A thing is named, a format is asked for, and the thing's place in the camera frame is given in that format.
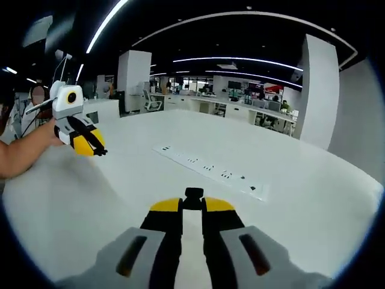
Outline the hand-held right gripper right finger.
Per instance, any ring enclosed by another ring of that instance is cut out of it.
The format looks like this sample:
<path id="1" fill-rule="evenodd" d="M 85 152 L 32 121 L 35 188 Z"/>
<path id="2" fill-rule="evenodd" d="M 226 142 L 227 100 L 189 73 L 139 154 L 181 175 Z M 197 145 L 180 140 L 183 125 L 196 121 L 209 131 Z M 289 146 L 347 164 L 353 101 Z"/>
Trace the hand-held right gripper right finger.
<path id="1" fill-rule="evenodd" d="M 305 272 L 288 250 L 255 226 L 245 226 L 235 208 L 202 199 L 203 253 L 213 288 L 330 288 L 332 280 Z"/>

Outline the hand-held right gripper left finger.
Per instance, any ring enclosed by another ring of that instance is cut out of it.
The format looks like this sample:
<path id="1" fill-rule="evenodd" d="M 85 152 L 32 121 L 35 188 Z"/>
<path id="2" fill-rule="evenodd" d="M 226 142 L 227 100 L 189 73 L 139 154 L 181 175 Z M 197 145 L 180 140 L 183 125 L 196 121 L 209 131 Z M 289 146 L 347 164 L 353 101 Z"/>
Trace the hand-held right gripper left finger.
<path id="1" fill-rule="evenodd" d="M 183 200 L 150 207 L 140 227 L 130 227 L 104 246 L 83 273 L 56 288 L 174 288 L 182 253 Z"/>

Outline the person's left hand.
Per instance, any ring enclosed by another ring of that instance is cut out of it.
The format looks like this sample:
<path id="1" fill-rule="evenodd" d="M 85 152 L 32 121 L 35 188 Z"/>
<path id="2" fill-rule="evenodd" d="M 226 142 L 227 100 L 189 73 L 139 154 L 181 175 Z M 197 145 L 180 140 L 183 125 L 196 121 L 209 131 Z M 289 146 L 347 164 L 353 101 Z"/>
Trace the person's left hand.
<path id="1" fill-rule="evenodd" d="M 49 122 L 41 127 L 43 131 L 43 141 L 48 146 L 62 146 L 64 143 L 55 135 L 55 119 L 52 118 Z"/>

